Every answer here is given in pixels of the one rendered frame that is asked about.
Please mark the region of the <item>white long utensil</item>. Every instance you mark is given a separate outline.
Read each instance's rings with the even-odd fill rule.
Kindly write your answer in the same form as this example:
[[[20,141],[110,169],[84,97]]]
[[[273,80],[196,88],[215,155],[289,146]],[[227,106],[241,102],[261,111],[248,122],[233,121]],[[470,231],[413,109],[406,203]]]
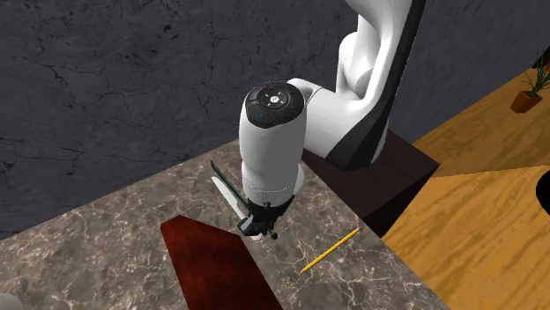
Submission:
[[[223,195],[226,202],[229,204],[233,212],[237,215],[240,221],[245,219],[245,222],[249,221],[247,218],[249,217],[249,212],[247,210],[247,213],[242,211],[242,208],[239,206],[237,202],[237,198],[235,198],[234,194],[231,193],[230,189],[227,187],[227,185],[218,177],[212,176],[212,181],[218,191]],[[241,230],[241,233],[247,237],[250,237],[253,241],[259,241],[263,238],[263,235],[261,233],[258,233],[256,235],[247,235],[245,232],[242,232],[241,229],[242,224],[238,224],[237,227],[239,230]]]

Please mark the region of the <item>dark red wooden board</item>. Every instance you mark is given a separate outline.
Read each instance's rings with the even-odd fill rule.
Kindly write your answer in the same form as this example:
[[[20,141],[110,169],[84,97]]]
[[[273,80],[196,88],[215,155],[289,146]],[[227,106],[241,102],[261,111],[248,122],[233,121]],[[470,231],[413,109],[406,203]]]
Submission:
[[[283,310],[240,236],[181,215],[160,230],[189,310]]]

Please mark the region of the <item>yellow pencil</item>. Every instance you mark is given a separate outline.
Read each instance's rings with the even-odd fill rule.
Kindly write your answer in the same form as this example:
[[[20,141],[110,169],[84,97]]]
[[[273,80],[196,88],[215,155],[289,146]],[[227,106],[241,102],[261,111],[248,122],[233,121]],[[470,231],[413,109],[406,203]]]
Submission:
[[[308,263],[304,268],[301,269],[299,272],[299,275],[305,273],[312,267],[314,267],[316,264],[318,264],[322,259],[324,259],[327,255],[331,254],[334,250],[336,250],[338,247],[343,245],[345,242],[347,242],[349,239],[351,239],[354,235],[356,235],[358,232],[362,230],[361,227],[356,227],[353,231],[348,233],[344,238],[339,240],[337,243],[332,245],[330,248],[325,250],[321,255],[319,255],[317,258],[315,258],[312,262]]]

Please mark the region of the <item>dark robot stand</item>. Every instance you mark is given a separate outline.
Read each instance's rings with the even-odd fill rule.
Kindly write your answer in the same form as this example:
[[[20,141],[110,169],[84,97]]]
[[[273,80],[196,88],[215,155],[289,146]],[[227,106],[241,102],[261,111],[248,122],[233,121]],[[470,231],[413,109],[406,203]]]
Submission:
[[[361,170],[341,172],[310,151],[302,160],[380,238],[440,166],[392,131],[376,161]]]

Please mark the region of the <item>white rounded object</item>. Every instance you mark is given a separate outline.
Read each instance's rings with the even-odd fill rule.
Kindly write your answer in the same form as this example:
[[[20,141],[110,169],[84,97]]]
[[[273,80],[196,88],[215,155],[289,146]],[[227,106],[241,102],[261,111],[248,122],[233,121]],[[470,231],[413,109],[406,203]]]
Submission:
[[[0,310],[25,310],[25,307],[17,297],[0,293]]]

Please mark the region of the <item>potted plant in brown pot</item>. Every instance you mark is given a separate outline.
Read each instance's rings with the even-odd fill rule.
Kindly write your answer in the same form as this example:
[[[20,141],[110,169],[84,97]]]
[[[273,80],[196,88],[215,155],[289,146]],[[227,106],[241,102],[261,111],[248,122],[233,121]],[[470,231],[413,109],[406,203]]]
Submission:
[[[530,87],[527,91],[520,91],[513,100],[510,109],[522,114],[536,106],[542,97],[539,91],[550,88],[550,47],[543,50],[541,55],[537,55],[537,61],[532,65],[536,70],[536,77],[531,79],[527,72],[524,73],[525,83]]]

